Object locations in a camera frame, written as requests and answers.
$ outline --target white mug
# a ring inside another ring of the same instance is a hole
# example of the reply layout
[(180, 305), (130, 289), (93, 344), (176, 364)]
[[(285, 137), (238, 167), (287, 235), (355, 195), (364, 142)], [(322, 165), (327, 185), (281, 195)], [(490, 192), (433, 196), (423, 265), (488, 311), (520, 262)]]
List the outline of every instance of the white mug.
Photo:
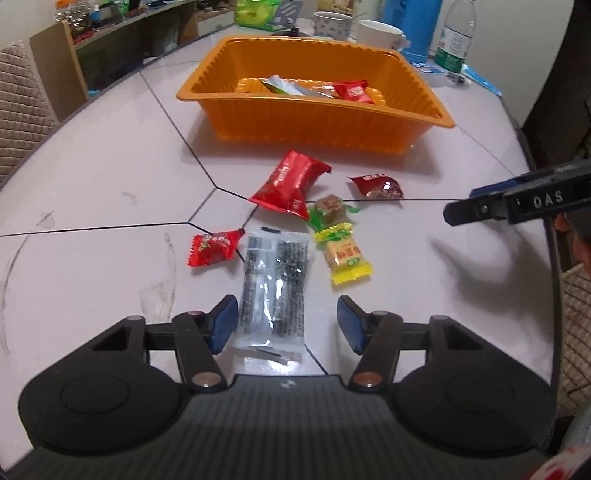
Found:
[(357, 43), (398, 51), (410, 46), (402, 30), (375, 20), (359, 20)]
[(314, 35), (347, 40), (353, 24), (353, 17), (337, 12), (315, 12), (313, 17)]

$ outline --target blue thermos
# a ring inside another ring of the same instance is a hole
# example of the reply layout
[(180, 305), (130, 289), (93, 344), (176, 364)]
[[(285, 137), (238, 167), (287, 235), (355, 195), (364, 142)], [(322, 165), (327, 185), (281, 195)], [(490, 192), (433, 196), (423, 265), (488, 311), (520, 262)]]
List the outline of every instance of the blue thermos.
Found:
[(385, 0), (382, 22), (398, 27), (411, 41), (401, 52), (408, 61), (427, 61), (442, 1)]

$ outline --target person's hand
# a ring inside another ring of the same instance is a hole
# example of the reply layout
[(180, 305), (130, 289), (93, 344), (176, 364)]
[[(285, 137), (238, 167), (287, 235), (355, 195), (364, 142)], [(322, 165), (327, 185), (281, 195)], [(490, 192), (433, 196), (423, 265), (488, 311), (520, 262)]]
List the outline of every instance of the person's hand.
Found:
[[(570, 224), (564, 215), (561, 213), (554, 219), (554, 227), (559, 232), (568, 232)], [(591, 277), (591, 243), (583, 240), (580, 236), (575, 234), (573, 241), (573, 253), (577, 260), (583, 263), (587, 274)]]

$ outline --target snack wrapper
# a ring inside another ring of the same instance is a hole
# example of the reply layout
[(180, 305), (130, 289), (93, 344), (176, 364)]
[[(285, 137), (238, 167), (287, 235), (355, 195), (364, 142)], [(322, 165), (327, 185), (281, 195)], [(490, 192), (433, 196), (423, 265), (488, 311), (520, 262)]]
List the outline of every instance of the snack wrapper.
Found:
[(236, 24), (243, 27), (273, 31), (275, 13), (281, 0), (237, 0)]
[(402, 200), (404, 194), (400, 184), (385, 173), (375, 173), (363, 177), (350, 177), (357, 185), (361, 195), (372, 200)]
[(368, 277), (374, 272), (371, 263), (361, 254), (352, 233), (353, 226), (345, 222), (314, 234), (317, 243), (325, 244), (324, 256), (335, 285)]
[(229, 260), (234, 256), (238, 241), (244, 235), (242, 228), (230, 232), (196, 235), (193, 238), (187, 265), (201, 267)]
[(292, 213), (309, 220), (306, 209), (308, 189), (320, 175), (330, 171), (330, 165), (291, 150), (249, 200), (269, 210)]
[(315, 92), (308, 88), (298, 85), (296, 82), (288, 82), (279, 77), (279, 75), (273, 75), (267, 80), (261, 80), (261, 83), (267, 87), (273, 93), (284, 93), (288, 95), (303, 95), (309, 97), (326, 97), (321, 92)]
[(309, 245), (305, 233), (249, 232), (237, 348), (287, 360), (305, 353), (304, 281)]
[(352, 102), (370, 103), (371, 105), (375, 105), (373, 100), (369, 98), (369, 95), (365, 93), (367, 85), (367, 80), (359, 80), (357, 82), (333, 83), (333, 88), (343, 100), (351, 100)]
[(347, 220), (347, 213), (358, 213), (359, 209), (351, 207), (336, 195), (328, 195), (317, 200), (312, 207), (308, 207), (310, 225), (316, 232), (343, 223)]

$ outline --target candy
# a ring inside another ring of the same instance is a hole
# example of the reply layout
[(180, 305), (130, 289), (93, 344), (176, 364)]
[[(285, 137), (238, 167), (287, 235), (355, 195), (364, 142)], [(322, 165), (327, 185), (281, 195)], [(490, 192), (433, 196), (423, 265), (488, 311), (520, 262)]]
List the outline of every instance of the candy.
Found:
[(212, 265), (234, 256), (240, 237), (244, 235), (242, 228), (231, 232), (219, 232), (209, 235), (196, 235), (193, 238), (191, 253), (187, 264), (189, 267)]
[(367, 80), (359, 80), (357, 82), (333, 83), (333, 88), (335, 89), (335, 92), (338, 93), (343, 100), (370, 103), (371, 105), (374, 105), (372, 99), (369, 98), (369, 95), (367, 93), (365, 93), (367, 85)]
[(358, 213), (359, 209), (343, 203), (336, 195), (328, 195), (308, 207), (310, 225), (316, 232), (347, 220), (347, 213)]
[(400, 184), (384, 173), (350, 177), (355, 182), (361, 195), (372, 200), (402, 200), (404, 194)]
[(314, 240), (325, 244), (324, 256), (332, 271), (331, 278), (335, 285), (368, 277), (374, 269), (364, 259), (351, 233), (350, 223), (340, 223), (314, 235)]
[(249, 200), (269, 210), (293, 213), (309, 220), (306, 209), (308, 189), (320, 175), (330, 171), (330, 165), (291, 150)]

